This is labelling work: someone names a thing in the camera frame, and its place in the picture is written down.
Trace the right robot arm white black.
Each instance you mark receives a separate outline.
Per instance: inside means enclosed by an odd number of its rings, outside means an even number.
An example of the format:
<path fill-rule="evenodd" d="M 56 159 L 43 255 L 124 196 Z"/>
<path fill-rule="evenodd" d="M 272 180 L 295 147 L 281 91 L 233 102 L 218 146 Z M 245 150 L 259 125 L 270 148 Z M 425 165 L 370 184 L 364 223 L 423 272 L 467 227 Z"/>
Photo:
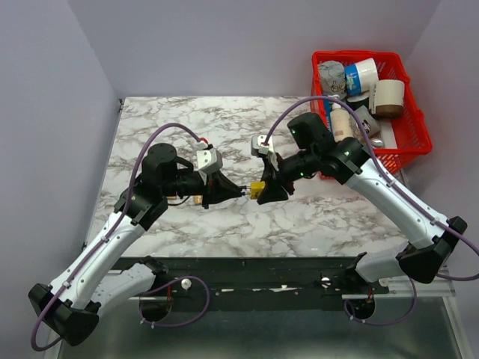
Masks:
<path fill-rule="evenodd" d="M 466 222 L 459 216 L 447 218 L 401 182 L 386 178 L 384 166 L 374 163 L 357 139 L 335 142 L 318 114 L 301 114 L 287 128 L 299 152 L 287 158 L 276 152 L 261 157 L 265 186 L 258 204 L 287 200 L 294 193 L 294 181 L 317 172 L 332 177 L 367 198 L 407 238 L 395 248 L 359 254 L 344 275 L 346 288 L 360 293 L 381 278 L 401 275 L 431 283 L 454 250 L 456 235 L 465 232 Z"/>

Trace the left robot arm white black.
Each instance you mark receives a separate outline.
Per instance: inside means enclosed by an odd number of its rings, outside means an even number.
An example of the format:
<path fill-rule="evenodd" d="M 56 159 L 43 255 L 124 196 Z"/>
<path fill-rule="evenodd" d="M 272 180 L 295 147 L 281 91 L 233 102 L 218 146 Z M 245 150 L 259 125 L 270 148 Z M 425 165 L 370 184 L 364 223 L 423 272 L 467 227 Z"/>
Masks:
<path fill-rule="evenodd" d="M 102 280 L 124 251 L 142 237 L 167 210 L 168 197 L 202 197 L 202 206 L 242 197 L 244 188 L 222 172 L 222 157 L 201 143 L 196 165 L 177 155 L 170 144 L 155 144 L 135 164 L 132 187 L 123 191 L 101 231 L 79 257 L 49 284 L 28 292 L 37 321 L 71 346 L 85 341 L 108 304 L 138 292 L 158 295 L 166 285 L 164 270 L 143 260 L 110 284 Z"/>

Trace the yellow black padlock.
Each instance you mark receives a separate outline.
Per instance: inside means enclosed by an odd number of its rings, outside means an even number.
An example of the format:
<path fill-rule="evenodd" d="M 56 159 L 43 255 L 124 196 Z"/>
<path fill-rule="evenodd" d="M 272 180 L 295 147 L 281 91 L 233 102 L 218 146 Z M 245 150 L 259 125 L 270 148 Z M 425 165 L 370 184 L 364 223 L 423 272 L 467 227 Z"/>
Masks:
<path fill-rule="evenodd" d="M 260 182 L 252 182 L 249 185 L 244 185 L 241 187 L 242 194 L 252 200 L 256 200 L 259 198 L 261 193 L 266 187 L 266 183 L 264 181 Z"/>

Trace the round brass padlock with keys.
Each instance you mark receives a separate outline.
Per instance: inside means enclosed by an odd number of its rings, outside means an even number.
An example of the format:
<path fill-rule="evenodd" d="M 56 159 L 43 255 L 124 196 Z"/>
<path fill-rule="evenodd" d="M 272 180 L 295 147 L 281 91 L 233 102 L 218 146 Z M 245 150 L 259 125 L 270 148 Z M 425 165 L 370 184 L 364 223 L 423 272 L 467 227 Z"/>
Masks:
<path fill-rule="evenodd" d="M 196 206 L 201 206 L 203 203 L 203 197 L 201 195 L 194 196 L 194 204 Z"/>

